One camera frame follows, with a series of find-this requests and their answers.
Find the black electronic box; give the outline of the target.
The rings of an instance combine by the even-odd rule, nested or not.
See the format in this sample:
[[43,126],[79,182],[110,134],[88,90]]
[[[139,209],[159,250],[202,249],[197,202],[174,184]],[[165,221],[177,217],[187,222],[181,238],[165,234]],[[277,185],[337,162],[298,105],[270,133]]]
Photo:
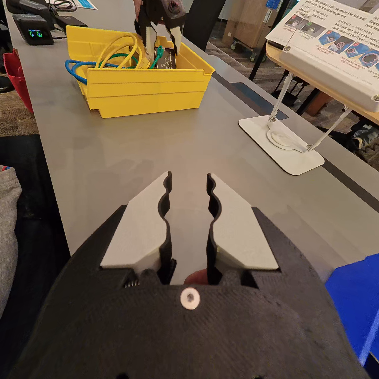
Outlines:
[[50,6],[45,0],[6,0],[5,4],[12,14],[38,15],[48,22],[54,22]]

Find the person's black pants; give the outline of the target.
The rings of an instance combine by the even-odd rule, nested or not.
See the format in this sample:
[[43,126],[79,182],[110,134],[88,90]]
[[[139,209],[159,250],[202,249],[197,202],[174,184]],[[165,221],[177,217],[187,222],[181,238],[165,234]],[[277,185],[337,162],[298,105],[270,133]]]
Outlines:
[[70,254],[40,136],[1,137],[0,148],[1,165],[15,169],[22,189],[16,273],[0,322],[0,375],[7,378]]

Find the cardboard box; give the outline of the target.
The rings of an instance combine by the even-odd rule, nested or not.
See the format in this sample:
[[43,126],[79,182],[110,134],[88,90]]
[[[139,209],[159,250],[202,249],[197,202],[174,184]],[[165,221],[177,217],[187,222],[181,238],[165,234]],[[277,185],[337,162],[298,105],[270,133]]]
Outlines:
[[237,44],[250,51],[261,48],[281,5],[279,0],[226,1],[220,13],[221,20],[226,20],[223,44],[232,50]]

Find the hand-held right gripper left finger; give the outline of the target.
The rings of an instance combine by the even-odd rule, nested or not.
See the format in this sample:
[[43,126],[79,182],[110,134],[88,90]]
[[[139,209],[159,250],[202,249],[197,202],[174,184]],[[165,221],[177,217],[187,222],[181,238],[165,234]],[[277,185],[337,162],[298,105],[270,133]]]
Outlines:
[[141,274],[169,266],[172,247],[165,215],[171,190],[172,173],[166,171],[128,202],[102,258],[102,268],[127,268]]

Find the printed instruction sheet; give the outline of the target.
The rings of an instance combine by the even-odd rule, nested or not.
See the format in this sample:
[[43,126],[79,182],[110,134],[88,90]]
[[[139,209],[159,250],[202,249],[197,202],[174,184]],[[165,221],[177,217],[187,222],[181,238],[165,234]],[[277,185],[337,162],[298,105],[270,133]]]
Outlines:
[[343,95],[378,111],[378,1],[303,0],[266,39],[283,46],[281,61]]

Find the person's right hand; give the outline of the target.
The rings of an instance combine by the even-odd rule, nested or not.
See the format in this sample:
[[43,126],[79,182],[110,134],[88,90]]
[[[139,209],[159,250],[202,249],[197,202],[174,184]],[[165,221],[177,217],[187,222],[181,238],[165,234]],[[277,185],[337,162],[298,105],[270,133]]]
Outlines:
[[198,270],[190,274],[183,282],[184,285],[208,285],[207,269]]

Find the blue plastic bin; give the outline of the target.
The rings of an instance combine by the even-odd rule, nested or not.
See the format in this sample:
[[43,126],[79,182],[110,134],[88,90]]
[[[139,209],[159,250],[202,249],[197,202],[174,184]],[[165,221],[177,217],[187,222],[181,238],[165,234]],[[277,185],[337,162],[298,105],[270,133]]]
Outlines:
[[379,254],[336,268],[325,287],[359,363],[379,378]]

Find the yellow plastic bin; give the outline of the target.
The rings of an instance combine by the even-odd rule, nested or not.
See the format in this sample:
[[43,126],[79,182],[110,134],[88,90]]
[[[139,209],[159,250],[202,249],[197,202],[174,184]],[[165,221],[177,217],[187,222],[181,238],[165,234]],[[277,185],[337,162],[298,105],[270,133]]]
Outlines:
[[136,33],[68,26],[66,36],[66,70],[102,118],[198,108],[215,71],[184,43],[177,69],[150,69]]

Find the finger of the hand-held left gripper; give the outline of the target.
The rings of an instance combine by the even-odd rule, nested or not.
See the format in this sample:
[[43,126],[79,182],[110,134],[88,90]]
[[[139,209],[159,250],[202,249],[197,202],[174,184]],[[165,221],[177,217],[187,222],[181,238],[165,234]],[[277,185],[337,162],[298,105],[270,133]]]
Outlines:
[[174,44],[175,55],[178,56],[182,41],[182,30],[180,26],[176,26],[171,29],[171,40]]
[[146,27],[145,49],[148,55],[154,55],[156,39],[157,39],[157,32],[155,31],[155,29],[152,26]]

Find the black network switch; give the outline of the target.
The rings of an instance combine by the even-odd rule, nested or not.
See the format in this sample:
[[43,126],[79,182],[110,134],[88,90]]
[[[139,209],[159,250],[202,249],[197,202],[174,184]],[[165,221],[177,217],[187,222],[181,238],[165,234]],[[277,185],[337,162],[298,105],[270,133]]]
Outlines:
[[173,48],[162,48],[161,46],[155,47],[154,59],[157,58],[157,54],[162,52],[163,55],[159,58],[154,66],[155,69],[177,69],[176,54]]

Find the red bag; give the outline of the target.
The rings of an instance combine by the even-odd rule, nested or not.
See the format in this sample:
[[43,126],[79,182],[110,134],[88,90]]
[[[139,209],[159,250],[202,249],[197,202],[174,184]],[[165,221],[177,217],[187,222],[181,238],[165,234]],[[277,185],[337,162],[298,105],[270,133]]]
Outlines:
[[13,49],[11,53],[4,53],[3,62],[8,78],[17,94],[28,111],[34,114],[18,51]]

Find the black device with display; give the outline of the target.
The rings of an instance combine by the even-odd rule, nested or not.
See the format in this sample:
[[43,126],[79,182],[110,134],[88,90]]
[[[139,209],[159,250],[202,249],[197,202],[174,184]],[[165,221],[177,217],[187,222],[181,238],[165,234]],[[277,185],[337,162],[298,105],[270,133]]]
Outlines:
[[12,18],[28,45],[54,45],[48,22],[39,15],[13,14]]

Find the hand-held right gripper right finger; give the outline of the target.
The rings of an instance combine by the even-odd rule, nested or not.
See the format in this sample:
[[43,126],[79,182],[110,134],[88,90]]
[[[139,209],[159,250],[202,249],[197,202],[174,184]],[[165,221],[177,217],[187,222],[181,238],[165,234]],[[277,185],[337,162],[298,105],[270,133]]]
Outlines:
[[279,264],[258,222],[253,207],[216,174],[208,173],[206,191],[211,221],[206,244],[207,279],[220,283],[229,270],[277,271]]

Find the clear stand rod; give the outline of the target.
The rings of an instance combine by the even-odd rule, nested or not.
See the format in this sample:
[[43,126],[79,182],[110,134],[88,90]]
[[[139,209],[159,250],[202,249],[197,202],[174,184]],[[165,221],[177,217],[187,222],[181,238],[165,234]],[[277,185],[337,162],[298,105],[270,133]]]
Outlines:
[[352,111],[351,108],[346,107],[343,114],[337,119],[337,121],[332,124],[332,126],[327,129],[327,131],[312,145],[308,145],[306,147],[306,151],[313,151],[325,138],[328,136],[332,131],[335,130],[335,128],[348,116],[348,114]]
[[283,87],[282,87],[280,94],[277,98],[277,102],[276,102],[276,104],[275,104],[275,106],[274,106],[274,108],[273,108],[273,110],[269,116],[268,123],[267,123],[269,129],[271,128],[271,125],[277,121],[277,117],[276,117],[277,112],[279,110],[280,104],[282,103],[282,100],[283,100],[285,94],[287,93],[288,87],[289,87],[290,83],[292,82],[292,78],[293,78],[293,74],[291,72],[288,72],[288,75],[284,81]]

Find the black office chair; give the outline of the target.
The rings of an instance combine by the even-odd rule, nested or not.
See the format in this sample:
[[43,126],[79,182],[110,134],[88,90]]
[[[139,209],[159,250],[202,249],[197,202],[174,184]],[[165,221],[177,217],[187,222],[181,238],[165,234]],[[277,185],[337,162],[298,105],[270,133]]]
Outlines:
[[225,0],[194,0],[186,15],[183,37],[205,51]]

